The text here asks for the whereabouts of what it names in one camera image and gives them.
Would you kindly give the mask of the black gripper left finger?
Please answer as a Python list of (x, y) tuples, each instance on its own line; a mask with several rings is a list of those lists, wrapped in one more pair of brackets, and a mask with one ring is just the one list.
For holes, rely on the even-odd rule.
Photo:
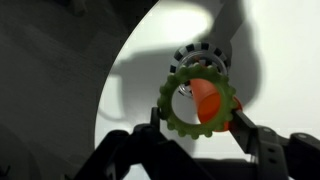
[(160, 111), (158, 107), (151, 108), (150, 124), (156, 128), (160, 127), (161, 118), (159, 116), (159, 113)]

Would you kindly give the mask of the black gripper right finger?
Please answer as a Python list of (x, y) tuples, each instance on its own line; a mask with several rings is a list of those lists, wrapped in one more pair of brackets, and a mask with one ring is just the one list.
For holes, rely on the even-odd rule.
[(288, 138), (255, 125), (241, 110), (232, 111), (230, 133), (253, 156), (257, 180), (320, 180), (320, 140), (307, 133)]

